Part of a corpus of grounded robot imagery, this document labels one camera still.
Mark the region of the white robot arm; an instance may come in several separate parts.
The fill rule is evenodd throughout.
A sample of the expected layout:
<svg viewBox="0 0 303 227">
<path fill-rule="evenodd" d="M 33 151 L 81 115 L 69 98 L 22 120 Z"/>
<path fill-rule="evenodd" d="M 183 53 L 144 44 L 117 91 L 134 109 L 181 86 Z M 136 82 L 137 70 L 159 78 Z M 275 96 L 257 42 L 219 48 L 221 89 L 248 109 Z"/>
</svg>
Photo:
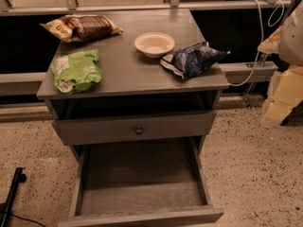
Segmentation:
<svg viewBox="0 0 303 227">
<path fill-rule="evenodd" d="M 261 124 L 272 128 L 303 102 L 303 1 L 258 46 L 258 51 L 277 55 L 282 67 L 280 72 L 274 72 L 263 104 Z"/>
</svg>

